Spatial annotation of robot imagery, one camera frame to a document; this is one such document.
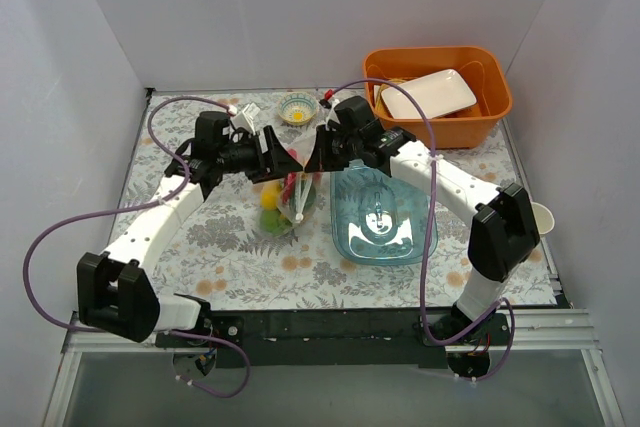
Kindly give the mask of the red chili pepper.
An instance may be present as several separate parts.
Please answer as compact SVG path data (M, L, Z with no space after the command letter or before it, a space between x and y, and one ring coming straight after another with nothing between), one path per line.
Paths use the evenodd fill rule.
M297 182L297 173L289 173L282 182L282 189L280 191L280 198L283 203L288 203L295 192Z

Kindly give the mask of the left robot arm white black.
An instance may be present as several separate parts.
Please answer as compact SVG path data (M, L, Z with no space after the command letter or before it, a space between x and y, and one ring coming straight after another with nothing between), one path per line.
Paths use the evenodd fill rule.
M165 249L187 219L207 200L226 174L244 174L252 183L279 180L302 171L272 127L259 133L234 127L229 115L206 111L193 138L176 150L144 210L100 254L86 253L77 265L79 320L82 324L142 342L152 333L178 330L193 347L213 333L204 303L188 295L159 295L152 274Z

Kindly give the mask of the green cabbage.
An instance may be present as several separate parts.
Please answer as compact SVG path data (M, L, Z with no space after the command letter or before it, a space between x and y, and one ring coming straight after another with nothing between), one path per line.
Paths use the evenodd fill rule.
M280 236L286 234L292 224L279 210L263 210L260 214L259 226L267 234Z

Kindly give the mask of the clear zip top bag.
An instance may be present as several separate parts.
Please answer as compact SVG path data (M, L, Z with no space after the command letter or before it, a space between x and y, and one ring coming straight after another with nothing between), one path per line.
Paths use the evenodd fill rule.
M309 157L311 155L314 142L315 130L312 129L310 132L302 134L299 138L286 145L285 148L299 161L304 169L305 164L309 160ZM305 173L304 170L302 172L298 172L295 192L290 201L288 203L283 203L281 198L279 197L277 210L279 210L292 224L291 229L287 233L292 231L294 228L299 227L313 214L316 200L314 205L310 209L304 210L303 207L305 200L303 195L307 194L307 190L310 188L311 183L314 183L316 186L317 196L321 177L321 173ZM280 188L282 189L283 180L284 178L279 180L267 181L260 184L260 197L261 191L265 185L278 183Z

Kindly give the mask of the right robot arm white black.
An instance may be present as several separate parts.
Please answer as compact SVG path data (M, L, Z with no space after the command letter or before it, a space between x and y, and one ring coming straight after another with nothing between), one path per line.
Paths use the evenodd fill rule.
M528 192L517 183L500 187L466 173L401 127L385 129L361 96L322 104L329 115L316 128L306 172L341 171L360 160L427 193L469 228L470 277L431 333L440 342L479 342L508 280L540 242Z

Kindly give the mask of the yellow lemon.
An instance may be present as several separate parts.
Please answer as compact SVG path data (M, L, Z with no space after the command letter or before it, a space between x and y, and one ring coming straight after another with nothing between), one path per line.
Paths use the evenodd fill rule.
M280 197L281 188L278 183L267 184L263 187L260 197L260 205L266 211L275 211L278 209L278 199Z

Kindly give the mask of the dark green lime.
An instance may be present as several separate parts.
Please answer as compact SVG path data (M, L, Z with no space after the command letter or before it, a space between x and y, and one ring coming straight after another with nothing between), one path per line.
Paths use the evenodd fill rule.
M304 210L310 209L316 200L316 186L314 183L311 183L310 188L307 190L307 194L303 195L304 197Z

